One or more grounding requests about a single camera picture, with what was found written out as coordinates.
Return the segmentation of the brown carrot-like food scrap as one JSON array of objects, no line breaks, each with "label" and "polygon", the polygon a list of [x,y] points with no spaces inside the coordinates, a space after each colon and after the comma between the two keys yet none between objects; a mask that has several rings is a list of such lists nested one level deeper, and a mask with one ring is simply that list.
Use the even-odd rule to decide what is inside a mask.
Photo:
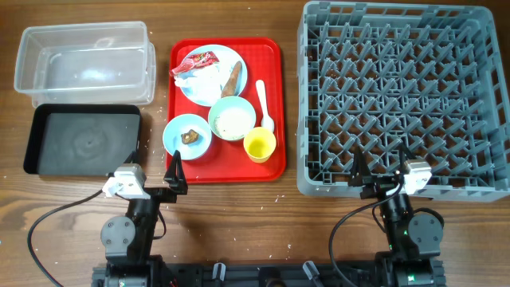
[{"label": "brown carrot-like food scrap", "polygon": [[238,61],[234,65],[233,70],[229,76],[229,79],[226,82],[225,86],[223,87],[223,90],[221,93],[221,98],[224,98],[227,96],[234,96],[236,94],[237,81],[238,81],[241,69],[242,69],[242,63],[240,61]]}]

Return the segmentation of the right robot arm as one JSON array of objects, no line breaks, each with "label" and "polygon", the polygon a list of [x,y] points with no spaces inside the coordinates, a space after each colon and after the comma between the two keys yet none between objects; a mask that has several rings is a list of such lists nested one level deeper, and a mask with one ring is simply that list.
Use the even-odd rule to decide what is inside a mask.
[{"label": "right robot arm", "polygon": [[361,199],[375,199],[379,223],[390,250],[375,255],[371,286],[445,286],[445,271],[436,257],[441,254],[444,219],[429,208],[414,209],[410,196],[421,190],[432,176],[431,166],[398,146],[397,170],[393,175],[371,172],[360,148],[355,149],[348,185],[361,187]]}]

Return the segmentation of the large light blue plate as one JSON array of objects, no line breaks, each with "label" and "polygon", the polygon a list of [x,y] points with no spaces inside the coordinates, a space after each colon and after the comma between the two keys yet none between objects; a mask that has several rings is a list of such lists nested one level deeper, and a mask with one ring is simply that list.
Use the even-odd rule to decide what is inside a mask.
[{"label": "large light blue plate", "polygon": [[175,85],[189,100],[205,107],[212,107],[226,86],[234,96],[240,96],[248,81],[244,59],[224,45],[192,49],[175,69],[179,69],[171,70]]}]

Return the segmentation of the yellow plastic cup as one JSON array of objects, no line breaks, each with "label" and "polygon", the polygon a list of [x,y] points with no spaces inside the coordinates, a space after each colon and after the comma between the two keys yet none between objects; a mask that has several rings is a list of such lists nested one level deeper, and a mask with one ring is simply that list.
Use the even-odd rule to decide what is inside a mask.
[{"label": "yellow plastic cup", "polygon": [[243,148],[254,163],[264,163],[274,153],[277,140],[273,132],[263,127],[253,128],[243,139]]}]

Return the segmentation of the red snack wrapper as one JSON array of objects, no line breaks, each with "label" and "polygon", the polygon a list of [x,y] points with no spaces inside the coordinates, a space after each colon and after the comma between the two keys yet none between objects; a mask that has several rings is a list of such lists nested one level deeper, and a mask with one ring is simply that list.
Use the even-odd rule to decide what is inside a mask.
[{"label": "red snack wrapper", "polygon": [[170,71],[173,77],[195,69],[202,69],[210,65],[217,64],[218,57],[211,51],[204,53],[195,53],[186,56],[181,63]]}]

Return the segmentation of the small brown food scrap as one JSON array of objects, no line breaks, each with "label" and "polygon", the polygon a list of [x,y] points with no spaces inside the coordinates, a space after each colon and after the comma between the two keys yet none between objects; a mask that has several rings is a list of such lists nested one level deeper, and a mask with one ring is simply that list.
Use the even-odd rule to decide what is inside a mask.
[{"label": "small brown food scrap", "polygon": [[190,129],[188,132],[185,132],[181,135],[181,141],[183,144],[192,144],[198,141],[200,138],[200,134],[196,132],[194,129]]}]

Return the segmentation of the white napkin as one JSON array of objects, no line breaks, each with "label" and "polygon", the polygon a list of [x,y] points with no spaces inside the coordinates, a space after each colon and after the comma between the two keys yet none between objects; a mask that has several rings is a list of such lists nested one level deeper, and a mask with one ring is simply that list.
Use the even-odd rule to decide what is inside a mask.
[{"label": "white napkin", "polygon": [[214,64],[180,74],[175,77],[175,84],[189,94],[198,94],[201,91],[217,92],[221,88],[219,68],[219,64]]}]

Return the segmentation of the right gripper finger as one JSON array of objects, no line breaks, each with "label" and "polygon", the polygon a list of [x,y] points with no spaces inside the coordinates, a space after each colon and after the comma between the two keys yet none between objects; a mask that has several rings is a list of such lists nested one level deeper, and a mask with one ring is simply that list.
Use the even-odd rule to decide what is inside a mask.
[{"label": "right gripper finger", "polygon": [[404,172],[405,162],[407,160],[416,159],[416,156],[409,150],[409,148],[403,142],[401,142],[398,146],[398,156],[399,156],[398,170],[400,172]]},{"label": "right gripper finger", "polygon": [[360,147],[355,149],[351,176],[348,181],[350,187],[366,187],[373,183],[373,175],[368,167],[365,155]]}]

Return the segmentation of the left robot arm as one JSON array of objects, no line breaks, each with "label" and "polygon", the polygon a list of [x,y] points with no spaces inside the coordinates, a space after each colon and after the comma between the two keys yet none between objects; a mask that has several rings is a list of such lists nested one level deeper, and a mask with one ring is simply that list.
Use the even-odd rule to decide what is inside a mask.
[{"label": "left robot arm", "polygon": [[152,255],[151,247],[157,222],[163,221],[162,203],[175,203],[188,191],[179,151],[172,155],[163,181],[166,187],[145,187],[147,177],[137,163],[118,167],[103,190],[108,197],[118,196],[128,201],[124,216],[107,220],[100,232],[107,260],[104,269],[92,274],[93,286],[176,286],[176,276],[160,255]]}]

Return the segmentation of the green bowl with rice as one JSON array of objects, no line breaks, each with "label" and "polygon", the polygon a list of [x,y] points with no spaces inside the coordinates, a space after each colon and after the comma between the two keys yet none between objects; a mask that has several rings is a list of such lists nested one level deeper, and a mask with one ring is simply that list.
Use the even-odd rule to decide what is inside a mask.
[{"label": "green bowl with rice", "polygon": [[209,110],[211,131],[221,140],[242,140],[256,123],[254,107],[245,98],[228,96],[218,100]]}]

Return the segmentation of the small light blue bowl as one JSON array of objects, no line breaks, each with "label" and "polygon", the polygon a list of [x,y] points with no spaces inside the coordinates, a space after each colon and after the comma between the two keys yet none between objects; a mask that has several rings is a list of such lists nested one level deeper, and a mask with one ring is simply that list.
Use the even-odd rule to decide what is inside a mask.
[{"label": "small light blue bowl", "polygon": [[172,119],[163,131],[163,146],[170,155],[179,152],[182,160],[203,156],[212,141],[209,124],[195,114],[183,114]]}]

